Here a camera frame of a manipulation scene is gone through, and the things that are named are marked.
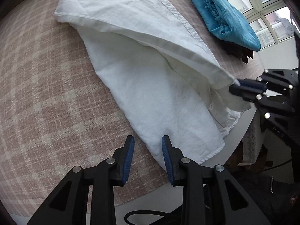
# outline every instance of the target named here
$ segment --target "wall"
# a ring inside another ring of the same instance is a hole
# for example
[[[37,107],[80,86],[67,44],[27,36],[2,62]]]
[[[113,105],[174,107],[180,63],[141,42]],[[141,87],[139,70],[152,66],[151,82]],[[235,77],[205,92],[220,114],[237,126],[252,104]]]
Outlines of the wall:
[[[258,52],[265,68],[269,69],[294,69],[298,68],[296,43],[294,38],[268,46]]]

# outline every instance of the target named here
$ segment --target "white cloth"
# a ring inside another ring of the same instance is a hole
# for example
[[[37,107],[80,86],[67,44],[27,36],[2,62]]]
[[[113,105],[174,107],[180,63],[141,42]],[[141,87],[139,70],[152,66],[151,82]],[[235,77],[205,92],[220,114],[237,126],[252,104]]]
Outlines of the white cloth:
[[[240,116],[232,110],[249,109],[167,0],[59,0],[54,16],[77,29],[96,74],[163,168],[163,135],[202,163],[224,147]]]

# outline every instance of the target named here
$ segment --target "metal screw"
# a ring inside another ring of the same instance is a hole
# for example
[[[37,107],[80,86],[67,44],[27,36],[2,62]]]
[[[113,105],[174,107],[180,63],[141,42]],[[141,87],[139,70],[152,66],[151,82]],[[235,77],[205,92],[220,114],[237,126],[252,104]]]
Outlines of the metal screw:
[[[182,157],[181,158],[181,162],[183,162],[183,163],[189,163],[190,159],[188,159],[187,157]]]
[[[265,119],[269,119],[271,117],[271,114],[269,113],[269,112],[267,112],[266,114],[265,114]]]
[[[224,171],[224,167],[223,167],[222,165],[217,165],[217,166],[216,166],[216,170],[217,170],[218,172],[223,172],[223,171]]]
[[[258,99],[258,100],[262,99],[262,95],[258,94],[258,95],[256,96],[256,99]]]
[[[106,162],[108,163],[108,164],[113,164],[113,163],[115,163],[115,159],[113,159],[113,158],[108,158],[107,160],[106,160]]]
[[[72,171],[75,172],[75,173],[78,173],[78,172],[81,171],[81,167],[80,166],[75,166],[75,167],[73,167]]]

